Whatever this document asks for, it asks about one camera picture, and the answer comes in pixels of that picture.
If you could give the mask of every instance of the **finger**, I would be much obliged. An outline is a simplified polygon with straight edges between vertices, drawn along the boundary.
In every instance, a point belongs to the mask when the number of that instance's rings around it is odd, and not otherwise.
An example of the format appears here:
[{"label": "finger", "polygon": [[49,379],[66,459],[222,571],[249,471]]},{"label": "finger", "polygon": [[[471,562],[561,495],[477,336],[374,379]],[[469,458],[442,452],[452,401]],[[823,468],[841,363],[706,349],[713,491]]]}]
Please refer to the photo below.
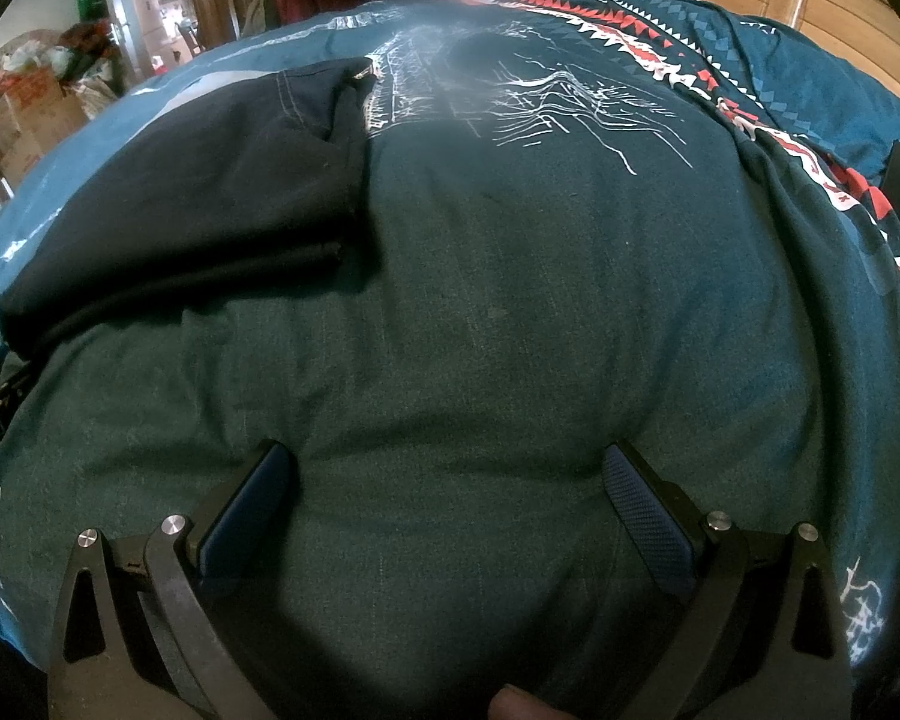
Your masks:
[{"label": "finger", "polygon": [[576,720],[544,704],[526,690],[505,685],[490,702],[487,720]]}]

